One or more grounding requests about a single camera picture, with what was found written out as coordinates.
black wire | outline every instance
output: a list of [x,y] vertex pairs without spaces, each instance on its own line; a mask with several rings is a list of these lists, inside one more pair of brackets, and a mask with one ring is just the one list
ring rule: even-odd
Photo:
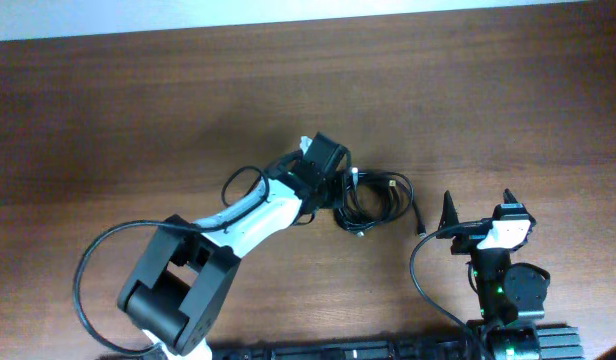
[[460,227],[479,226],[479,225],[482,225],[482,224],[483,224],[482,221],[471,221],[471,222],[459,223],[459,224],[455,224],[455,225],[448,226],[448,227],[445,227],[443,229],[437,230],[437,231],[433,232],[432,234],[426,236],[423,240],[421,240],[419,242],[419,244],[417,244],[417,246],[415,246],[415,249],[412,251],[412,255],[410,255],[410,277],[412,278],[412,282],[415,284],[415,288],[417,289],[417,291],[419,292],[421,297],[423,297],[424,300],[429,305],[431,305],[432,307],[437,309],[437,311],[439,311],[440,313],[444,314],[450,320],[454,321],[457,325],[459,325],[459,327],[464,331],[464,333],[466,333],[466,335],[468,337],[470,337],[470,339],[473,341],[473,345],[474,346],[475,345],[478,346],[479,349],[481,350],[481,353],[487,359],[494,360],[494,358],[488,352],[488,350],[486,349],[484,344],[477,338],[475,333],[468,327],[468,325],[466,325],[463,321],[461,321],[455,315],[453,315],[450,312],[448,312],[448,310],[446,310],[446,309],[442,308],[441,306],[439,306],[430,297],[428,297],[428,295],[426,295],[424,290],[421,288],[421,285],[419,285],[419,281],[417,280],[417,276],[415,275],[415,256],[417,256],[417,252],[419,251],[419,249],[421,249],[421,247],[424,246],[424,244],[426,244],[430,239],[433,239],[436,236],[439,236],[439,235],[451,232],[451,231],[453,231],[453,230],[455,230],[457,228],[460,228]]
[[466,264],[468,265],[468,282],[470,283],[470,287],[472,288],[472,291],[475,292],[475,294],[479,295],[479,292],[477,292],[477,287],[475,286],[475,282],[472,280],[472,262],[468,261]]
[[[348,181],[343,196],[344,206],[334,211],[335,221],[342,229],[353,234],[367,231],[399,219],[412,207],[417,217],[417,232],[425,234],[426,227],[415,201],[414,187],[405,175],[387,171],[360,171],[358,176],[356,187],[352,181]],[[361,186],[370,189],[379,199],[379,215],[372,215],[361,206],[358,197]]]
[[88,331],[90,336],[92,336],[95,340],[97,340],[100,344],[104,345],[105,347],[111,350],[114,350],[122,355],[126,355],[126,356],[133,356],[133,357],[144,356],[146,354],[149,354],[161,348],[160,343],[153,344],[151,346],[148,346],[140,350],[123,348],[121,346],[118,346],[112,343],[110,340],[106,339],[101,334],[99,334],[97,330],[95,330],[94,326],[90,323],[90,320],[88,320],[88,317],[86,316],[83,305],[81,303],[81,279],[83,277],[84,271],[86,270],[86,265],[88,264],[88,261],[90,260],[90,257],[95,251],[95,249],[99,245],[101,245],[101,243],[104,240],[106,240],[111,235],[119,231],[128,229],[128,228],[139,227],[139,226],[157,226],[157,227],[169,228],[169,229],[175,229],[175,230],[181,230],[181,231],[211,232],[211,231],[224,230],[230,225],[235,224],[239,220],[243,219],[246,215],[251,213],[253,210],[255,210],[257,207],[259,207],[261,204],[263,204],[264,201],[268,199],[268,195],[270,194],[270,183],[264,171],[262,171],[261,169],[255,166],[244,166],[241,169],[237,170],[232,176],[228,178],[222,190],[222,198],[230,182],[234,180],[235,177],[237,177],[239,174],[241,174],[242,172],[246,170],[254,170],[259,173],[259,178],[263,180],[264,185],[265,185],[264,194],[254,205],[252,205],[251,207],[246,209],[244,212],[242,212],[241,214],[235,216],[234,218],[228,221],[225,221],[216,226],[201,227],[198,225],[178,225],[178,224],[172,224],[172,223],[168,223],[164,221],[155,221],[155,220],[135,220],[135,221],[130,221],[130,222],[115,225],[111,227],[110,229],[101,233],[99,236],[95,238],[95,240],[93,240],[93,242],[90,244],[90,246],[88,246],[84,254],[81,256],[81,260],[79,261],[79,265],[77,265],[77,270],[75,271],[75,277],[73,279],[73,285],[72,285],[72,299],[75,305],[75,310],[77,311],[77,317],[79,318],[79,321],[84,326],[86,331]]

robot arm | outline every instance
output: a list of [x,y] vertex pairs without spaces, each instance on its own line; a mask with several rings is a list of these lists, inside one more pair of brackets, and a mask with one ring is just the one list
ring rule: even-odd
[[[200,232],[159,228],[123,286],[117,306],[169,359],[210,359],[205,337],[215,322],[241,259],[276,231],[319,208],[341,205],[348,150],[321,134],[302,138],[301,151],[269,166],[267,181],[211,217],[192,224],[177,215],[166,222],[198,226]],[[347,169],[337,171],[344,156]],[[239,221],[220,230],[230,219]],[[168,271],[186,265],[198,274],[191,286]]]

wood grain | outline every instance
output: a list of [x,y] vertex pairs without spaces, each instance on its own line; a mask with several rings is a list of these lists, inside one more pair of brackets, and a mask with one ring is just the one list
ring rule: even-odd
[[[579,326],[587,358],[616,345],[616,4],[602,2],[0,43],[0,359],[102,354],[70,300],[91,239],[217,212],[234,169],[318,130],[356,165],[409,176],[429,228],[446,189],[464,220],[512,189],[539,221],[514,260],[553,276],[544,322]],[[357,238],[321,212],[275,234],[210,342],[449,327],[410,281],[413,232],[407,218]],[[146,339],[115,299],[151,233],[105,244],[84,278],[90,318],[125,346]],[[422,250],[422,285],[476,319],[449,245]]]

white wall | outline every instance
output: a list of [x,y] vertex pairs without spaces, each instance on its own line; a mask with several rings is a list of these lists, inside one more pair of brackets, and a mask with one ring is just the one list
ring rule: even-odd
[[572,0],[0,0],[0,40],[568,1]]

brown table surface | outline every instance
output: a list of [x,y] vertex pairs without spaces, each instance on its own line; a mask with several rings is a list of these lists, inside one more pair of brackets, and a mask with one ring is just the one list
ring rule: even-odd
[[[616,6],[484,9],[0,43],[0,359],[94,359],[71,302],[108,226],[193,220],[219,190],[323,131],[361,168],[415,184],[429,229],[509,187],[537,218],[513,256],[549,270],[544,323],[616,344]],[[244,190],[241,181],[233,198]],[[452,326],[416,293],[412,216],[358,238],[330,212],[244,259],[209,341],[293,342]],[[154,229],[106,243],[84,278],[98,329],[147,339],[115,307]],[[429,295],[480,317],[467,257],[424,247]]]

